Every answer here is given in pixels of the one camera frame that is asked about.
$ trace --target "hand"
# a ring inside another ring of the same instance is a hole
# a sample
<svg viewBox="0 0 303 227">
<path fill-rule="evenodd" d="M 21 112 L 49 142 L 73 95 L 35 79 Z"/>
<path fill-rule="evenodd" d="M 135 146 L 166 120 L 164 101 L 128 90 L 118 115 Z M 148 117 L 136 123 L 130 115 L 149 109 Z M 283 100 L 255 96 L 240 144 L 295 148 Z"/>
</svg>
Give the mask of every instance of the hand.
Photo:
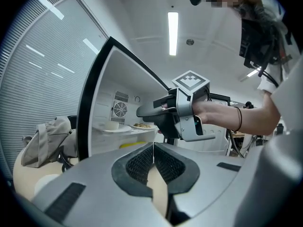
<svg viewBox="0 0 303 227">
<path fill-rule="evenodd" d="M 214 102 L 196 101 L 193 103 L 194 115 L 200 117 L 202 123 L 209 123 L 209 113 L 212 111 Z"/>
</svg>

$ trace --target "smoke detector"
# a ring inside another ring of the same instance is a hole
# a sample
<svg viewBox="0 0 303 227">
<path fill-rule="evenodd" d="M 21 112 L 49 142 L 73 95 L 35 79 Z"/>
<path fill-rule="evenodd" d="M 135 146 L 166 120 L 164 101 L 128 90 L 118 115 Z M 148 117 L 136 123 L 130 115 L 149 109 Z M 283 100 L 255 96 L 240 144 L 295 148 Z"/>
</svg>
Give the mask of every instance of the smoke detector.
<svg viewBox="0 0 303 227">
<path fill-rule="evenodd" d="M 187 45 L 193 45 L 194 43 L 195 43 L 195 41 L 193 39 L 187 39 L 186 40 Z"/>
</svg>

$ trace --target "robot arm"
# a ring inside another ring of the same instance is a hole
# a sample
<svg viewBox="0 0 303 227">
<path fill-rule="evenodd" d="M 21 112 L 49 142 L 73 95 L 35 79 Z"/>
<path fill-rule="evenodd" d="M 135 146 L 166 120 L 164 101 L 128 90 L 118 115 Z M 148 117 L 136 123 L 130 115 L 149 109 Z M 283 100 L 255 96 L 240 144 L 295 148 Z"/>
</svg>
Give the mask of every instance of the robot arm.
<svg viewBox="0 0 303 227">
<path fill-rule="evenodd" d="M 169 90 L 167 96 L 140 106 L 137 116 L 145 122 L 154 122 L 168 139 L 214 139 L 215 134 L 203 134 L 201 119 L 192 110 L 193 101 L 207 98 L 210 81 L 189 70 L 172 82 L 176 88 Z"/>
</svg>

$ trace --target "ventilation grille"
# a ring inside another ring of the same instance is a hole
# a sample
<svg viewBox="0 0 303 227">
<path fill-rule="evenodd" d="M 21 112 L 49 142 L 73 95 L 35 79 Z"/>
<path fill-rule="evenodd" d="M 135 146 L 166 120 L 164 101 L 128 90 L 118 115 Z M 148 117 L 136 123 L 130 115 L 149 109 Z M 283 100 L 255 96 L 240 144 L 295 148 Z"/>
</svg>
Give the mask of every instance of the ventilation grille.
<svg viewBox="0 0 303 227">
<path fill-rule="evenodd" d="M 114 113 L 118 117 L 123 117 L 126 115 L 127 107 L 124 103 L 117 103 L 114 107 Z"/>
<path fill-rule="evenodd" d="M 116 95 L 115 95 L 115 99 L 127 103 L 128 102 L 128 95 L 125 94 L 125 93 L 121 93 L 121 92 L 117 91 Z"/>
<path fill-rule="evenodd" d="M 118 122 L 119 124 L 124 124 L 124 121 L 125 119 L 121 119 L 121 118 L 111 118 L 110 119 L 111 121 L 114 121 L 114 122 Z"/>
</svg>

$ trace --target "fluorescent light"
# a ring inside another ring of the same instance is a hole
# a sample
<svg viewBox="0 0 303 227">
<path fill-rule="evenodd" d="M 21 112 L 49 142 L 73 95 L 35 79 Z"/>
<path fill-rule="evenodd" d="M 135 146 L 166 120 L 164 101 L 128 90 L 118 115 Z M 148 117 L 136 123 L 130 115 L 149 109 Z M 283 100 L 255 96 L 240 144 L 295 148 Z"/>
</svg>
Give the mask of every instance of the fluorescent light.
<svg viewBox="0 0 303 227">
<path fill-rule="evenodd" d="M 53 72 L 51 72 L 53 75 L 55 75 L 55 76 L 58 76 L 58 77 L 60 77 L 60 78 L 63 78 L 63 77 L 61 77 L 61 76 L 59 76 L 58 74 L 56 74 L 56 73 L 53 73 Z"/>
<path fill-rule="evenodd" d="M 66 68 L 65 66 L 62 66 L 61 64 L 57 64 L 57 65 L 58 65 L 58 66 L 61 66 L 62 68 L 66 69 L 66 70 L 68 70 L 68 71 L 70 71 L 70 72 L 72 72 L 72 73 L 75 73 L 74 71 L 72 71 L 72 70 Z"/>
<path fill-rule="evenodd" d="M 261 67 L 259 67 L 256 70 L 253 70 L 251 73 L 247 74 L 247 76 L 250 78 L 252 75 L 255 75 L 260 69 L 261 69 Z"/>
<path fill-rule="evenodd" d="M 64 15 L 53 6 L 53 4 L 49 0 L 38 0 L 41 2 L 44 6 L 46 6 L 52 13 L 54 13 L 59 19 L 63 19 Z"/>
<path fill-rule="evenodd" d="M 97 50 L 97 48 L 88 40 L 88 39 L 84 39 L 83 42 L 97 55 L 99 53 L 99 51 Z"/>
<path fill-rule="evenodd" d="M 40 53 L 39 51 L 36 51 L 34 48 L 30 47 L 29 45 L 27 45 L 27 48 L 30 49 L 30 50 L 32 50 L 33 52 L 36 52 L 37 54 L 39 54 L 39 55 L 45 57 L 45 55 L 43 55 L 43 54 Z"/>
<path fill-rule="evenodd" d="M 178 13 L 169 13 L 169 54 L 177 54 Z"/>
<path fill-rule="evenodd" d="M 29 63 L 29 64 L 32 64 L 32 65 L 34 65 L 34 66 L 37 66 L 36 64 L 31 63 L 30 61 L 29 61 L 28 63 Z M 37 66 L 37 67 L 39 67 L 39 68 L 41 68 L 41 69 L 42 69 L 42 67 L 41 67 L 41 66 Z"/>
</svg>

